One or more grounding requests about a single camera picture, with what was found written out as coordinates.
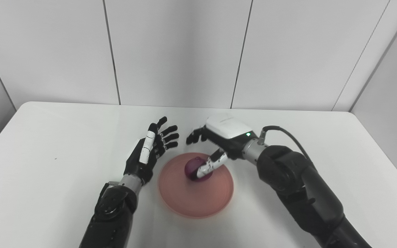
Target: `robotic hand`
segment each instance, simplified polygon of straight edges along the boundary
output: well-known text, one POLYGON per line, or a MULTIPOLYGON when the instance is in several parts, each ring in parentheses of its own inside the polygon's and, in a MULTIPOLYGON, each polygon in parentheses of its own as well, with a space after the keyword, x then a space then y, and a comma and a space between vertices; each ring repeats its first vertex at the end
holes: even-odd
POLYGON ((370 248, 344 216, 341 202, 318 174, 304 148, 285 129, 266 126, 258 137, 247 125, 222 114, 209 117, 205 126, 187 137, 186 144, 197 143, 200 136, 219 149, 190 179, 205 176, 227 158, 246 159, 257 166, 260 179, 276 191, 299 227, 312 234, 321 247, 370 248), (269 130, 287 134, 302 154, 286 146, 265 144, 269 130))
POLYGON ((150 124, 146 137, 137 142, 127 159, 120 182, 104 185, 79 248, 126 246, 140 188, 151 180, 157 159, 178 145, 173 140, 178 139, 179 134, 172 133, 177 126, 170 126, 159 133, 166 122, 167 118, 163 117, 157 124, 150 124))

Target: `black cable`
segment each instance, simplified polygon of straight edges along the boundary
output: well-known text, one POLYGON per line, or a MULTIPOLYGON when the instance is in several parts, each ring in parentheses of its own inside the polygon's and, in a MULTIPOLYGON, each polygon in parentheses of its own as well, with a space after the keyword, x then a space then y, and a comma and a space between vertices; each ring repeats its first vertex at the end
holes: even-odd
POLYGON ((281 131, 281 132, 285 133, 286 135, 288 135, 293 140, 293 142, 296 144, 296 146, 298 146, 299 150, 304 155, 304 157, 306 157, 306 159, 309 160, 309 162, 312 164, 312 166, 315 167, 313 165, 313 162, 310 159, 309 155, 307 154, 306 150, 304 150, 303 146, 301 146, 301 144, 298 142, 298 140, 290 132, 288 132, 286 129, 284 129, 282 127, 279 127, 279 126, 266 126, 266 127, 263 127, 263 131, 266 132, 266 131, 269 131, 269 130, 281 131))

